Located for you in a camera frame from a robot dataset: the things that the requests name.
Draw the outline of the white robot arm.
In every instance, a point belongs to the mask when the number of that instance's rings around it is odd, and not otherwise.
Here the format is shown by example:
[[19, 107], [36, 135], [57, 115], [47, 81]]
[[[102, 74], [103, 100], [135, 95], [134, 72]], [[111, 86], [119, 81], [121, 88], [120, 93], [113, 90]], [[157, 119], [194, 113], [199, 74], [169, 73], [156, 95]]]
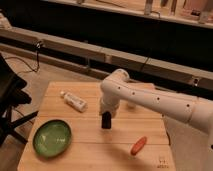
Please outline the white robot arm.
[[129, 74], [117, 69], [101, 82], [100, 114], [109, 112], [114, 117], [120, 100], [126, 100], [203, 131], [209, 136], [208, 148], [213, 147], [213, 101], [181, 93], [138, 88], [128, 80]]

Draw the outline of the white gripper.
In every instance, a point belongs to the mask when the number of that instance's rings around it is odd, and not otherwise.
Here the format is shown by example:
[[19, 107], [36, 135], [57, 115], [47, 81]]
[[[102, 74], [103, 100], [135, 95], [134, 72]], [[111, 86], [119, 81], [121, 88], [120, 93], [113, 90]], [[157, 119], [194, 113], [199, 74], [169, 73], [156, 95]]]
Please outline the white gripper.
[[109, 112], [111, 114], [111, 117], [114, 118], [116, 116], [118, 108], [118, 104], [107, 104], [103, 100], [100, 100], [99, 114], [103, 115], [105, 112]]

